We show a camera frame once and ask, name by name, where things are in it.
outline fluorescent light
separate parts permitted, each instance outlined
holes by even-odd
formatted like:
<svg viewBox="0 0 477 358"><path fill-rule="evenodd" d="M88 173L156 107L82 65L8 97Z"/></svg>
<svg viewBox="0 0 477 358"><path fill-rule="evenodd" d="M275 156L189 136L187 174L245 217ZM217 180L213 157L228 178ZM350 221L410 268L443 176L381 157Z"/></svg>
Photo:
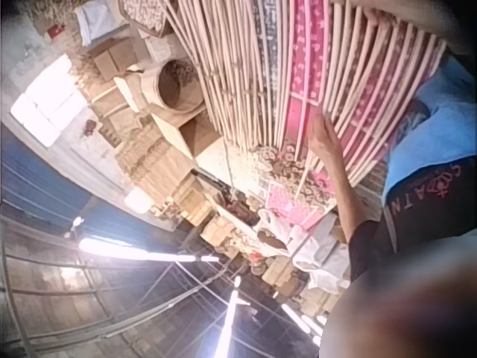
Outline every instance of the fluorescent light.
<svg viewBox="0 0 477 358"><path fill-rule="evenodd" d="M326 321L328 321L328 319L324 315L317 315L316 320L320 322L323 326L326 324Z"/></svg>
<svg viewBox="0 0 477 358"><path fill-rule="evenodd" d="M192 255L161 254L159 252L148 252L147 260L169 262L179 261L182 263L191 263L196 260L196 257Z"/></svg>
<svg viewBox="0 0 477 358"><path fill-rule="evenodd" d="M144 214L154 205L154 200L144 190L135 186L124 199L124 203L137 213Z"/></svg>
<svg viewBox="0 0 477 358"><path fill-rule="evenodd" d="M208 262L208 263L216 263L218 262L218 257L215 256L202 256L200 261Z"/></svg>
<svg viewBox="0 0 477 358"><path fill-rule="evenodd" d="M301 319L308 325L310 326L311 329L313 329L314 332L318 333L319 336L323 335L323 328L318 326L316 323L313 322L311 318L309 318L307 315L302 315Z"/></svg>
<svg viewBox="0 0 477 358"><path fill-rule="evenodd" d="M80 249L90 254L126 260L147 260L148 252L141 248L116 245L97 239L85 238L80 241Z"/></svg>
<svg viewBox="0 0 477 358"><path fill-rule="evenodd" d="M321 337L320 336L314 336L313 337L313 343L315 343L318 347L320 347Z"/></svg>
<svg viewBox="0 0 477 358"><path fill-rule="evenodd" d="M229 353L230 338L232 337L233 318L236 314L237 301L239 300L239 292L234 289L230 295L230 302L225 315L224 327L218 339L217 349L215 350L214 358L227 358Z"/></svg>
<svg viewBox="0 0 477 358"><path fill-rule="evenodd" d="M81 216L77 216L75 220L73 220L73 227L80 226L83 222L83 218Z"/></svg>
<svg viewBox="0 0 477 358"><path fill-rule="evenodd" d="M195 256L192 255L176 255L176 254L162 254L160 252L147 252L141 248L133 248L127 243L117 242L113 243L108 240L85 238L80 241L80 249L90 254L112 257L116 259L125 260L150 260L150 261L167 261L167 262L183 262L190 263L196 261Z"/></svg>
<svg viewBox="0 0 477 358"><path fill-rule="evenodd" d="M298 327L300 327L303 332L308 334L312 332L310 327L303 322L303 320L287 304L283 304L282 308L290 316L290 318L293 319L296 324L298 324Z"/></svg>
<svg viewBox="0 0 477 358"><path fill-rule="evenodd" d="M244 301L241 298L237 298L237 304L241 304L243 306L250 306L250 302Z"/></svg>
<svg viewBox="0 0 477 358"><path fill-rule="evenodd" d="M235 280L233 281L233 285L235 287L239 287L240 286L240 282L241 282L241 277L240 276L236 276Z"/></svg>

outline metal beam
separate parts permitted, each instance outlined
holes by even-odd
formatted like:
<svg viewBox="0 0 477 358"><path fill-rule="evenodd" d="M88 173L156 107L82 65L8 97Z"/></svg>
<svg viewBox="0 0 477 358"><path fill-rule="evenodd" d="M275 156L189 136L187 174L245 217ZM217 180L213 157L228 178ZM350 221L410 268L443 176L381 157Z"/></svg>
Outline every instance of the metal beam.
<svg viewBox="0 0 477 358"><path fill-rule="evenodd" d="M207 326L200 334L195 337L192 341L188 343L184 348L182 348L173 358L181 357L184 352L186 352L194 343L196 343L199 339L206 335L209 330L211 330L217 322L219 322L227 313L227 310L223 311L209 326Z"/></svg>
<svg viewBox="0 0 477 358"><path fill-rule="evenodd" d="M189 322L187 322L186 326L185 327L182 327L182 332L176 336L176 338L173 340L171 346L168 348L168 350L165 352L165 355L168 356L172 350L175 348L175 346L177 345L177 343L180 341L180 339L182 337L184 337L184 335L187 333L187 331L189 330L189 328L192 326L192 324L194 323L196 317L198 316L198 311L195 311L194 315L192 317L190 317L189 319Z"/></svg>
<svg viewBox="0 0 477 358"><path fill-rule="evenodd" d="M136 308L136 310L141 308L141 307L146 307L150 304L153 304L153 303L155 303L159 300L162 300L163 298L167 297L168 295L176 294L176 293L179 293L179 290L174 290L174 291L168 292L166 295L158 297L158 298L152 300L151 302L148 302L146 304L142 304L142 305L138 306ZM28 338L30 340L32 340L32 339L41 339L41 338L47 338L47 337L52 337L52 336L61 336L63 334L68 334L68 333L76 333L79 330L84 330L84 329L87 329L89 327L94 327L94 326L106 323L108 321L112 321L113 319L118 319L119 317L125 316L128 313L131 313L132 311L133 311L133 309L129 309L127 311L122 312L120 315L116 315L116 316L109 317L109 318L104 318L104 319L101 319L100 321L95 321L95 322L92 322L92 323L84 324L84 325L73 327L73 328L68 328L68 329L65 329L65 330L55 330L54 332L49 332L49 333L34 334L34 335L31 335L31 336L28 336ZM12 345L12 344L20 342L20 341L21 341L20 339L12 339L10 341L4 342L3 344L4 345Z"/></svg>
<svg viewBox="0 0 477 358"><path fill-rule="evenodd" d="M142 302L149 296L151 292L156 288L156 286L161 282L161 280L164 278L164 276L169 272L170 269L172 269L172 266L174 263L169 264L167 268L161 273L161 275L157 278L156 281L152 284L152 286L149 288L149 290L139 299L139 301L136 302L136 304L133 306L133 309L140 306Z"/></svg>
<svg viewBox="0 0 477 358"><path fill-rule="evenodd" d="M20 314L18 312L18 308L16 306L15 298L13 296L13 291L11 289L11 282L10 276L8 275L8 264L7 264L7 257L5 256L5 224L3 224L0 228L0 249L1 249L1 274L4 279L5 290L7 293L7 302L8 306L10 307L11 315L13 321L15 322L16 329L19 332L20 338L22 339L23 348L25 349L25 353L29 358L36 358L37 354L31 345L30 340L28 339L27 333L25 328L23 327L22 319L20 318Z"/></svg>
<svg viewBox="0 0 477 358"><path fill-rule="evenodd" d="M118 291L120 289L134 289L136 287L148 286L153 282L138 283L136 285L129 286L116 286L116 287L105 287L103 289L81 289L76 291L45 291L41 289L11 289L12 293L19 295L33 295L33 296L82 296L82 295L95 295L99 292L109 292L109 291ZM0 286L0 292L6 292L6 287Z"/></svg>

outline wall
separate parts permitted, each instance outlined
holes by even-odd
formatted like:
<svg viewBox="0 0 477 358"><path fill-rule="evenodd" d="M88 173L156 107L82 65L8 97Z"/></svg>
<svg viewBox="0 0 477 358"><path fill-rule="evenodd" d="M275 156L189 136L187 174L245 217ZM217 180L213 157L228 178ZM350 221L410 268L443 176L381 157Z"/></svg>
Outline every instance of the wall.
<svg viewBox="0 0 477 358"><path fill-rule="evenodd" d="M123 241L151 241L177 246L185 231L171 233L96 200L38 158L7 128L1 131L2 202L58 227L63 235L77 216L86 218L86 233Z"/></svg>
<svg viewBox="0 0 477 358"><path fill-rule="evenodd" d="M151 213L137 214L124 205L133 185L114 160L114 150L99 134L82 137L87 119L97 119L85 108L50 148L35 140L10 114L10 108L41 71L65 52L75 54L78 29L67 28L54 40L41 37L25 16L10 16L1 22L1 118L4 125L36 155L61 175L145 222L173 230L171 221L160 220ZM78 86L90 99L110 84L104 83L94 63L85 54L72 56L75 73L81 73Z"/></svg>

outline round basket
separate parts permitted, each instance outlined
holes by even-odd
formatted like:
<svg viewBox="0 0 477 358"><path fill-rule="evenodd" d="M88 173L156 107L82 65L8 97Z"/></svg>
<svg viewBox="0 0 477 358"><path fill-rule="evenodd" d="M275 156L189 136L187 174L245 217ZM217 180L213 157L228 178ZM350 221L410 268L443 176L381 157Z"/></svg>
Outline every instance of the round basket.
<svg viewBox="0 0 477 358"><path fill-rule="evenodd" d="M169 24L169 21L167 21L165 16L162 18L161 23L156 25L156 27L160 28L160 30L158 30L158 31L153 29L153 28L149 28L148 26L146 26L145 24L142 24L139 21L136 21L124 9L124 1L127 1L127 0L118 0L119 12L126 19L126 21L128 21L130 24L136 26L139 30L144 31L146 34L150 34L151 36L159 37L159 38L162 38L166 35L174 33L174 30L172 29L171 24ZM178 8L177 0L171 0L171 5L177 11L177 8Z"/></svg>
<svg viewBox="0 0 477 358"><path fill-rule="evenodd" d="M183 60L169 60L144 72L141 88L149 103L174 113L187 113L203 101L197 71Z"/></svg>

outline bundle of bamboo poles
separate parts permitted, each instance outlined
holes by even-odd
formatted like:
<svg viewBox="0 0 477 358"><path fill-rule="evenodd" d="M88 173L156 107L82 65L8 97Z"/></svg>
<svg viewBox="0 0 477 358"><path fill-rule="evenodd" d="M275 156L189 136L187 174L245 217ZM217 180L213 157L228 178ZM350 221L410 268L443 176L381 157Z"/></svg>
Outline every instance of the bundle of bamboo poles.
<svg viewBox="0 0 477 358"><path fill-rule="evenodd" d="M174 12L169 0L163 4L169 22L198 69L215 129L244 151L258 145L277 145L284 131L285 117L280 115L285 107L284 86L278 84L277 106L272 108L263 2L180 0L179 13ZM288 1L277 0L279 63L278 73L273 75L280 83L287 78L289 69L284 60L289 58L290 51L286 45L288 18Z"/></svg>
<svg viewBox="0 0 477 358"><path fill-rule="evenodd" d="M349 0L345 4L329 0L179 0L177 13L170 0L160 4L167 8L169 22L198 69L211 122L229 143L244 151L258 145L280 149L291 115L290 100L299 98L295 160L306 147L310 107L323 108L331 113L340 139L352 131L351 140L344 142L344 154L353 185L373 168L407 103L436 70L446 46L435 35L399 20L373 24ZM311 31L318 22L317 13L324 19L322 43L316 43ZM304 36L297 32L300 26ZM398 37L402 37L399 54L395 51ZM304 63L298 64L304 68L301 95L291 92L299 41L304 43L305 54ZM323 60L319 95L313 101L310 76L312 58L317 56L312 49L317 45ZM381 74L373 83L371 74L376 67ZM392 81L384 87L383 79L389 75ZM365 115L356 121L358 103L368 87L373 96L366 99ZM385 97L376 99L381 87ZM380 105L369 125L367 117L376 101ZM322 169L319 158L309 152L295 198L309 171Z"/></svg>
<svg viewBox="0 0 477 358"><path fill-rule="evenodd" d="M359 35L363 32L364 40L358 46ZM436 71L446 43L399 20L395 24L372 24L363 15L362 8L353 8L349 0L345 5L334 3L332 25L325 25L325 38L329 35L332 37L329 71L319 105L322 112L329 115L327 120L332 121L342 141L346 170L355 186L379 161L379 153L388 144L418 86ZM403 39L400 48L397 47L398 35ZM397 62L391 68L392 60ZM372 82L370 75L376 66L380 69L379 76ZM386 76L391 82L384 85ZM364 113L352 125L353 118L360 113L357 106L360 99L365 98L367 87L371 87L372 95L366 99ZM379 101L380 91L383 91L383 97ZM377 113L363 131L366 121L370 121L374 104L377 104ZM352 131L351 138L343 142L344 134L349 130ZM308 151L295 199L309 171L320 172L322 169L323 162Z"/></svg>

